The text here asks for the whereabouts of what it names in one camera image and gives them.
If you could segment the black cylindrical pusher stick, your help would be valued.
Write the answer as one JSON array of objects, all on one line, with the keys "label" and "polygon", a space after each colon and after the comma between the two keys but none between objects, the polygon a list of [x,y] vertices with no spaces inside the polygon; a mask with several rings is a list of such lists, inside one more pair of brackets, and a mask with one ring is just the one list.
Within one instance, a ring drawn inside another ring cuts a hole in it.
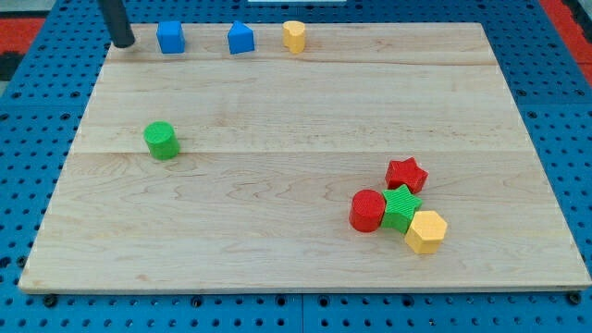
[{"label": "black cylindrical pusher stick", "polygon": [[135,36],[123,0],[97,0],[113,45],[128,48],[135,43]]}]

